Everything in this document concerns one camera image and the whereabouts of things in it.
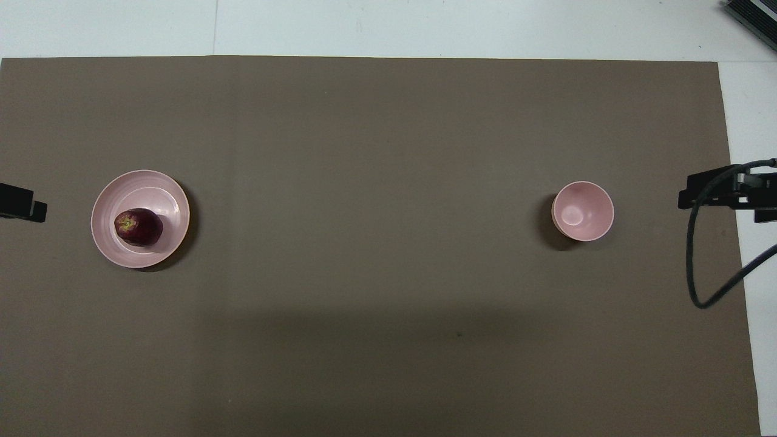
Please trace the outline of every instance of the curved black cable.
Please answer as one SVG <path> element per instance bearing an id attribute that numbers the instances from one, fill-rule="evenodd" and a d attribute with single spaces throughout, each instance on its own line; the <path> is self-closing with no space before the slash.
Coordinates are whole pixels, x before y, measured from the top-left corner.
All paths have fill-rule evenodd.
<path id="1" fill-rule="evenodd" d="M 693 301 L 693 304 L 696 305 L 697 308 L 705 309 L 714 305 L 715 302 L 719 301 L 723 295 L 728 293 L 729 290 L 731 290 L 748 273 L 753 271 L 756 267 L 763 264 L 764 261 L 777 253 L 777 244 L 769 247 L 755 259 L 747 263 L 747 265 L 739 270 L 734 276 L 732 276 L 731 279 L 726 281 L 726 283 L 723 284 L 723 287 L 720 287 L 720 290 L 715 292 L 715 294 L 707 299 L 706 302 L 699 301 L 699 297 L 696 295 L 696 285 L 693 281 L 693 233 L 696 227 L 696 216 L 699 214 L 699 208 L 701 208 L 702 204 L 713 191 L 713 189 L 715 189 L 715 187 L 717 187 L 718 184 L 720 184 L 722 181 L 734 173 L 740 173 L 744 170 L 752 169 L 755 167 L 777 167 L 777 159 L 763 159 L 760 161 L 753 161 L 751 163 L 737 164 L 736 166 L 731 167 L 730 169 L 715 176 L 711 181 L 709 181 L 693 203 L 693 207 L 691 208 L 691 216 L 688 218 L 688 234 L 686 234 L 685 239 L 685 277 L 688 280 L 688 292 L 691 294 L 691 301 Z"/>

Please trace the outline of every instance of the brown mat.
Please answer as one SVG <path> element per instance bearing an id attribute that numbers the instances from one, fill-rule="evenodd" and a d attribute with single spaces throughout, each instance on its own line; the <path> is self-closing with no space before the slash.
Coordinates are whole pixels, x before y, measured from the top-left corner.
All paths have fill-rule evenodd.
<path id="1" fill-rule="evenodd" d="M 729 163 L 709 63 L 5 59 L 3 435 L 747 435 L 744 293 L 685 289 L 690 173 Z M 95 248 L 114 177 L 196 220 L 132 271 Z M 572 243 L 549 202 L 609 190 Z M 739 265 L 702 211 L 704 295 Z"/>

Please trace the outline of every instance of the plate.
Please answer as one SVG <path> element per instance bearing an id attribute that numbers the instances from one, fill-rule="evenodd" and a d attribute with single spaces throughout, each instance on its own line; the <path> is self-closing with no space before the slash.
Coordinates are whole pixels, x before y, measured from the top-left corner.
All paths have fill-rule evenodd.
<path id="1" fill-rule="evenodd" d="M 113 220 L 132 208 L 147 208 L 162 220 L 159 240 L 145 247 L 119 238 Z M 178 249 L 189 229 L 189 201 L 172 177 L 154 170 L 125 173 L 108 184 L 92 209 L 92 238 L 100 252 L 122 267 L 142 268 L 161 262 Z"/>

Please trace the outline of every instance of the bowl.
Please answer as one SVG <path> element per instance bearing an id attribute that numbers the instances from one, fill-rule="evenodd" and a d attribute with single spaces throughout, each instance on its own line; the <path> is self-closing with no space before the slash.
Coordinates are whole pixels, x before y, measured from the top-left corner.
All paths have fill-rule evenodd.
<path id="1" fill-rule="evenodd" d="M 553 199 L 551 216 L 556 228 L 571 239 L 593 241 L 612 227 L 615 206 L 604 188 L 578 180 L 559 191 Z"/>

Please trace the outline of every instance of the white surface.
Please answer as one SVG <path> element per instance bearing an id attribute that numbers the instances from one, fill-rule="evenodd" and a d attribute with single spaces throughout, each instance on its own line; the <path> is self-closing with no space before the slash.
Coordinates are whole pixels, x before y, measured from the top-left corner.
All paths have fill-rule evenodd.
<path id="1" fill-rule="evenodd" d="M 777 53 L 718 0 L 0 1 L 3 58 L 185 54 L 739 61 L 720 65 L 731 159 L 777 156 Z M 776 224 L 751 212 L 737 223 L 743 261 L 777 243 Z M 745 281 L 761 432 L 772 435 L 776 279 L 770 260 Z"/>
<path id="2" fill-rule="evenodd" d="M 777 158 L 777 64 L 721 63 L 731 161 Z M 764 168 L 754 173 L 777 171 Z M 737 212 L 742 264 L 777 244 L 777 222 L 753 223 Z M 777 434 L 777 257 L 744 279 L 762 434 Z"/>

